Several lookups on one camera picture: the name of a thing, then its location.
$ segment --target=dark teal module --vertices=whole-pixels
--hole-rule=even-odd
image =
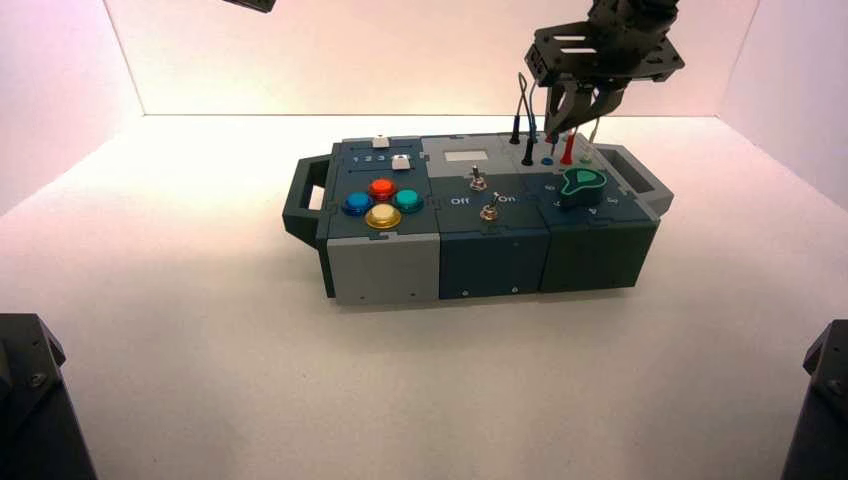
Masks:
[[[659,226],[655,214],[623,192],[608,172],[598,203],[562,204],[561,174],[523,175],[538,199],[551,239],[539,290],[560,292],[632,287]]]
[[[520,177],[489,175],[482,192],[466,178],[430,179],[441,238],[439,298],[538,291],[550,235]],[[496,218],[481,216],[487,205]]]

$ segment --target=small white button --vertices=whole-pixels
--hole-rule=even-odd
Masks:
[[[392,155],[392,170],[409,170],[409,155]]]
[[[374,137],[371,139],[371,148],[389,148],[389,139],[387,137]]]

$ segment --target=teal button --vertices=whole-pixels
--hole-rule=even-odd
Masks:
[[[414,213],[421,210],[424,202],[418,192],[407,188],[395,194],[395,206],[403,213]]]

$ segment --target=green knob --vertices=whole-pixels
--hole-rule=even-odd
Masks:
[[[560,207],[591,207],[601,203],[607,177],[591,168],[569,168],[562,174],[564,180],[559,191]]]

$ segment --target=red probe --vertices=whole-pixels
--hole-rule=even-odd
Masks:
[[[577,136],[577,131],[572,129],[568,132],[568,140],[565,142],[565,153],[562,154],[562,158],[559,163],[563,165],[571,165],[574,163],[574,160],[571,158],[571,151],[574,150],[574,137]]]

